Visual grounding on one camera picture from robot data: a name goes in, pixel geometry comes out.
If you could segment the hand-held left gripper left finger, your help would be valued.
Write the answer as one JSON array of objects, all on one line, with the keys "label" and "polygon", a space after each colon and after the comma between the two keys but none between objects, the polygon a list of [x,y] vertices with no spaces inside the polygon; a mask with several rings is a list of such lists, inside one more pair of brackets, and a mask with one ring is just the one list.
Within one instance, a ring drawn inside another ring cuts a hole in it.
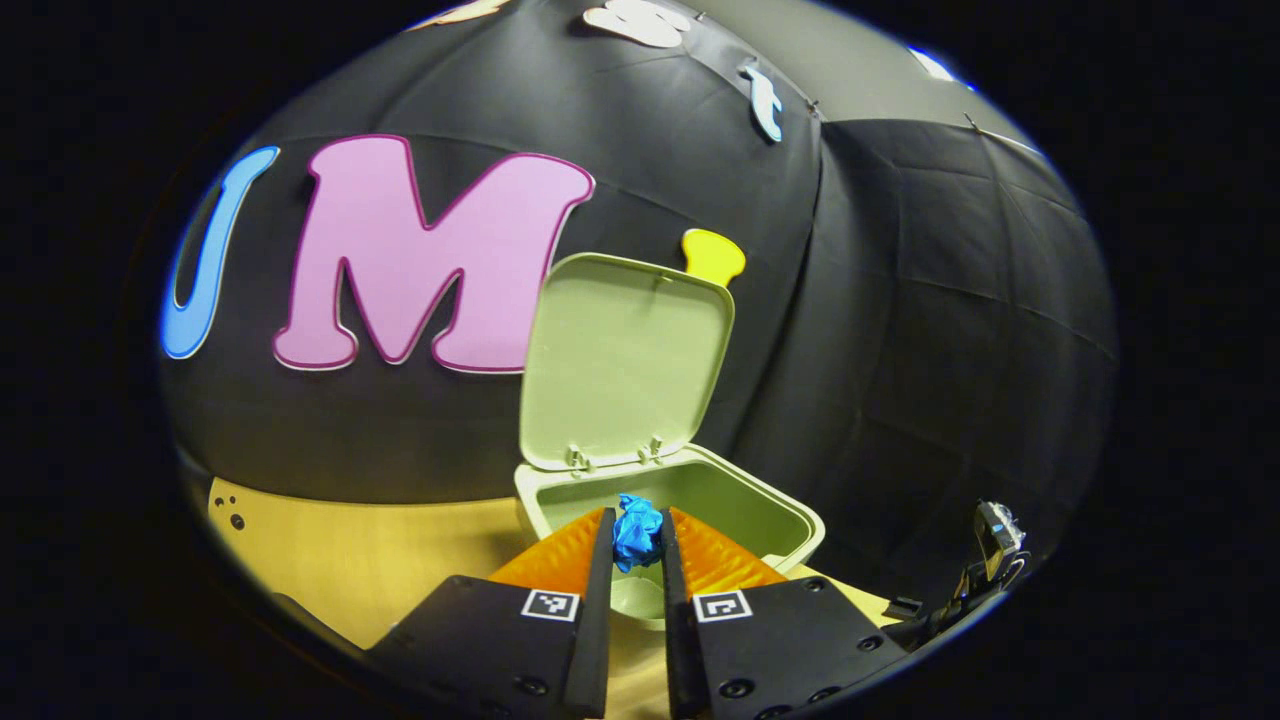
[{"label": "hand-held left gripper left finger", "polygon": [[599,507],[488,579],[447,578],[366,660],[466,719],[603,717],[613,525]]}]

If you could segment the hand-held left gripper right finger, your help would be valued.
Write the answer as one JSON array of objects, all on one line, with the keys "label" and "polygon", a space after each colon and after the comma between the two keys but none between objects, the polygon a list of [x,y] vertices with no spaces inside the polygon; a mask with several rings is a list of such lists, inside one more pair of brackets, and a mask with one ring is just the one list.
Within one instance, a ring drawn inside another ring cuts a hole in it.
[{"label": "hand-held left gripper right finger", "polygon": [[691,530],[662,510],[673,719],[814,719],[905,667],[908,652],[835,582],[692,591]]}]

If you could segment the blue paper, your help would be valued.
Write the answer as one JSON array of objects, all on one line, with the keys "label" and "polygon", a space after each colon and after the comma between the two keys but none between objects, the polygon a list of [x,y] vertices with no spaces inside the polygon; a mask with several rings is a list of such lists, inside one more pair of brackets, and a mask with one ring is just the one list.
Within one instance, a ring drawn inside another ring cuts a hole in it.
[{"label": "blue paper", "polygon": [[663,516],[649,498],[620,493],[620,515],[612,529],[614,566],[623,574],[662,560]]}]

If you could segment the pale green desktop garbage bin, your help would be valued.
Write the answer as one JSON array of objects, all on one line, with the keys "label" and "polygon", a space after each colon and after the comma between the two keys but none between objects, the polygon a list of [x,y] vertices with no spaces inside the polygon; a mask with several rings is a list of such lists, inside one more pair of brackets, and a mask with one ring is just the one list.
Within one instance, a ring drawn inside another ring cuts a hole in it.
[{"label": "pale green desktop garbage bin", "polygon": [[826,524],[694,442],[733,327],[726,287],[599,252],[558,261],[538,300],[521,387],[518,518],[541,539],[621,495],[675,506],[778,571]]}]

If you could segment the wooden desktop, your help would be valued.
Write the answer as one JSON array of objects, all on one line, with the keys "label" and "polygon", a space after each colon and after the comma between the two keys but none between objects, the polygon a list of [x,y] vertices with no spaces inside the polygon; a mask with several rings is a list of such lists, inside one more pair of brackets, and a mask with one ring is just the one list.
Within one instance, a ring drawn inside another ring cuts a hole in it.
[{"label": "wooden desktop", "polygon": [[[568,483],[538,491],[552,530],[620,493],[691,512],[704,495],[666,480]],[[269,591],[366,650],[454,574],[488,577],[541,525],[518,497],[456,503],[342,503],[271,495],[215,478],[205,505],[216,533]],[[669,720],[662,620],[611,611],[604,720]]]}]

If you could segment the black backdrop cloth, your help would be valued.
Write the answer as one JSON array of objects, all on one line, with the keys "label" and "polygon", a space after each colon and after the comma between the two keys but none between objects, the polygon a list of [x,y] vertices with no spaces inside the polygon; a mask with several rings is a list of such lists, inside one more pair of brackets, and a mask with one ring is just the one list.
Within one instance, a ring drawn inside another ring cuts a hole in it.
[{"label": "black backdrop cloth", "polygon": [[1034,559],[1094,477],[1119,342],[1050,160],[904,41],[804,0],[506,0],[275,114],[186,232],[160,386],[209,477],[326,501],[512,493],[541,275],[745,254],[694,442],[826,521],[823,571],[946,597],[977,502]]}]

